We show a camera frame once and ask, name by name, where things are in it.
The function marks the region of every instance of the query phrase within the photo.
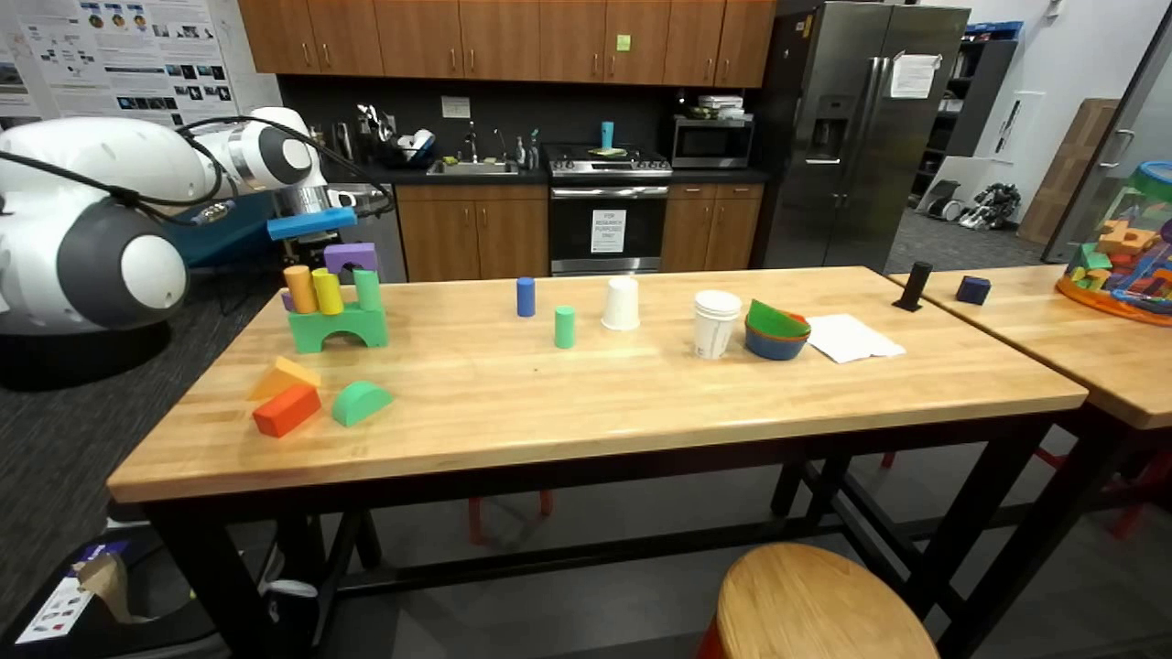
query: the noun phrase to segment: sink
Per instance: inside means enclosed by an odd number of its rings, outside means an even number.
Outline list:
[[[428,177],[517,177],[514,162],[437,162]]]

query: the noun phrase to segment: stool seat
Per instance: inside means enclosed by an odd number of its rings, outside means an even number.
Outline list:
[[[763,544],[719,599],[724,659],[937,659],[912,606],[866,569],[815,544]]]

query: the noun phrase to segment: refrigerator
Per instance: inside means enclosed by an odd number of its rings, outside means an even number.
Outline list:
[[[886,266],[964,24],[964,8],[782,5],[757,100],[763,266]]]

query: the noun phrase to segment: white cup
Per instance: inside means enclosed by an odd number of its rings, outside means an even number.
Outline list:
[[[724,288],[696,292],[696,353],[702,359],[721,359],[741,318],[741,296]]]
[[[635,278],[606,278],[606,312],[602,327],[613,332],[636,329],[636,282]]]

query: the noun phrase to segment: microwave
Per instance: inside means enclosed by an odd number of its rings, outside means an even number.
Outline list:
[[[753,145],[751,118],[682,118],[674,113],[671,163],[674,168],[747,168]]]

